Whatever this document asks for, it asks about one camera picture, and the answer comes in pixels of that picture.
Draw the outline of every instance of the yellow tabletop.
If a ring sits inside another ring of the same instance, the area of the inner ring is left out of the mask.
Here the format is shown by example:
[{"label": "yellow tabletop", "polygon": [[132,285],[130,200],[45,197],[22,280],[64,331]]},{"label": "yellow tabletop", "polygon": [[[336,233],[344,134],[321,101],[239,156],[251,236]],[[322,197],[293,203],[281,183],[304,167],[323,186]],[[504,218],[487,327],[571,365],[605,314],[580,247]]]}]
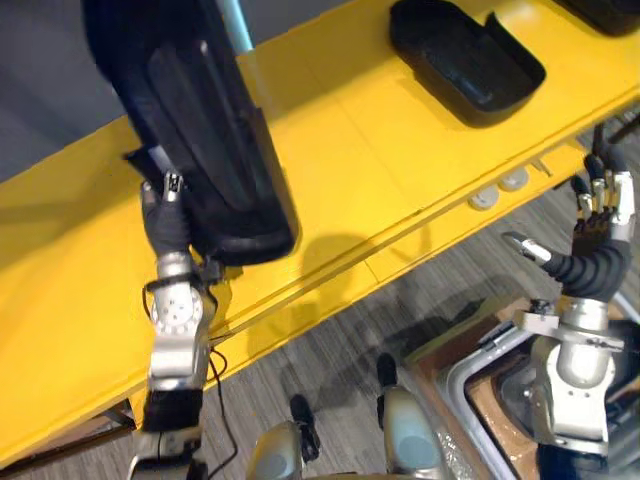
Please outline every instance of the yellow tabletop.
[{"label": "yellow tabletop", "polygon": [[[464,203],[639,94],[639,35],[603,37],[551,0],[460,1],[479,19],[495,8],[547,69],[512,118],[471,129],[393,54],[392,3],[357,0],[239,59],[302,238],[217,287],[229,373],[575,172],[581,153],[562,147],[551,177],[527,167],[495,209]],[[153,255],[120,159],[136,146],[119,119],[0,185],[0,465],[144,386]]]}]

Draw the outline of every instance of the black cable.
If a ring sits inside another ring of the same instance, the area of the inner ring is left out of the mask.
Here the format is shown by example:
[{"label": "black cable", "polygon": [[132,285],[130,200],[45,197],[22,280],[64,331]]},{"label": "black cable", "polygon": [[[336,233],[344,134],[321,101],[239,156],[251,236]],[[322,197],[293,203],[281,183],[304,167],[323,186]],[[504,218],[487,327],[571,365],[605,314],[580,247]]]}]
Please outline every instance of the black cable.
[{"label": "black cable", "polygon": [[[217,355],[218,357],[220,357],[222,359],[222,361],[224,362],[224,367],[222,368],[222,372],[224,372],[227,369],[227,358],[220,352],[218,352],[215,347],[211,347],[211,353]],[[231,431],[231,427],[229,426],[229,420],[227,419],[227,414],[225,412],[224,409],[224,399],[222,397],[222,382],[220,380],[220,375],[218,373],[218,370],[216,369],[215,363],[213,362],[213,360],[211,360],[211,357],[209,357],[209,365],[211,365],[211,368],[213,369],[213,376],[216,379],[216,382],[218,382],[218,400],[220,401],[220,415],[222,416],[222,423],[224,425],[224,429],[227,431],[227,436],[229,437],[229,441],[231,442],[231,445],[233,446],[233,451],[231,452],[231,455],[229,455],[223,462],[221,462],[216,468],[213,469],[213,471],[209,474],[209,480],[211,480],[217,473],[219,473],[224,467],[226,467],[227,465],[229,465],[229,463],[231,463],[231,461],[236,458],[236,456],[238,455],[238,443],[236,442],[235,437],[233,436],[233,432]]]}]

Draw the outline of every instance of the robotic hand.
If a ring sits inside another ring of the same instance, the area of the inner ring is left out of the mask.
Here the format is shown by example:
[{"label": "robotic hand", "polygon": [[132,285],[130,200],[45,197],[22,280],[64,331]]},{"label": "robotic hand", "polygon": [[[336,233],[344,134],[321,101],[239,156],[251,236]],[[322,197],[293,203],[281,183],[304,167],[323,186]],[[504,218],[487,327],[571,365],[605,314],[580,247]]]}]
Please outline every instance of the robotic hand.
[{"label": "robotic hand", "polygon": [[215,301],[189,253],[189,223],[181,204],[183,180],[167,173],[160,198],[142,185],[145,230],[157,256],[158,280],[148,311],[155,329],[144,421],[136,434],[130,479],[204,479],[200,448],[202,389],[209,360],[208,331]]},{"label": "robotic hand", "polygon": [[590,458],[604,464],[605,393],[615,373],[611,352],[623,347],[607,335],[607,304],[631,264],[635,206],[633,181],[620,147],[604,150],[602,161],[587,155],[585,166],[591,189],[580,177],[571,182],[579,217],[571,255],[518,233],[506,233],[504,238],[563,286],[557,315],[521,312],[516,319],[521,328],[541,335],[531,353],[536,368],[533,428],[541,444],[539,454],[560,452],[565,462]]}]

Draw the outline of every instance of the floor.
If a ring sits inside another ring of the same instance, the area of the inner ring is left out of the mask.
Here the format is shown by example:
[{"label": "floor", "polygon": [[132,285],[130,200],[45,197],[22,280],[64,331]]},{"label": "floor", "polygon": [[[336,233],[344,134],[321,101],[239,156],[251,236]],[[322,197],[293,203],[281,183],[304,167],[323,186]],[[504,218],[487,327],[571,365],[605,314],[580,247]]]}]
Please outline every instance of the floor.
[{"label": "floor", "polygon": [[[640,183],[640,137],[628,139],[625,145]],[[639,193],[636,188],[638,205]],[[224,396],[240,451],[218,478],[244,477],[256,440],[287,418],[288,398],[294,393],[303,393],[312,404],[323,443],[320,459],[309,466],[307,476],[383,471],[382,435],[375,410],[377,355],[388,351],[402,359],[489,296],[557,297],[558,285],[507,250],[500,234],[518,230],[566,251],[574,220],[570,188],[565,185],[550,191],[226,380]],[[638,231],[633,249],[635,260],[624,292],[640,309]],[[402,370],[400,379],[408,388],[415,388]],[[203,450],[214,466],[230,449],[215,391],[205,394],[203,419]],[[18,478],[125,478],[132,454],[131,439],[123,438]]]}]

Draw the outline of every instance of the black rubber finger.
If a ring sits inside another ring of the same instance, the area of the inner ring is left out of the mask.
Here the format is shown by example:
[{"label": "black rubber finger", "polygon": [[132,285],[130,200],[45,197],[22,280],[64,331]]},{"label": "black rubber finger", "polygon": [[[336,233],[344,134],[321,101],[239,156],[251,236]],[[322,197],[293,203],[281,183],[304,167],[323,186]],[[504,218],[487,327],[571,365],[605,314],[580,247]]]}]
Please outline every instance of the black rubber finger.
[{"label": "black rubber finger", "polygon": [[607,151],[603,155],[603,160],[606,167],[617,172],[628,172],[627,162],[624,159],[624,149],[620,145],[611,145],[607,148]]},{"label": "black rubber finger", "polygon": [[571,188],[573,188],[573,191],[576,192],[576,195],[584,195],[585,193],[589,193],[589,186],[587,185],[587,182],[585,182],[584,179],[582,177],[579,177],[578,175],[574,175],[573,177],[571,177]]},{"label": "black rubber finger", "polygon": [[598,156],[590,153],[584,157],[584,166],[589,172],[589,179],[593,182],[597,179],[604,180],[604,164]]},{"label": "black rubber finger", "polygon": [[582,211],[582,206],[580,205],[579,197],[580,195],[584,195],[584,194],[591,195],[589,186],[587,185],[587,182],[585,182],[582,177],[579,177],[578,175],[574,175],[573,177],[571,177],[571,188],[573,188],[573,191],[576,194],[576,203],[578,206],[578,211]]}]

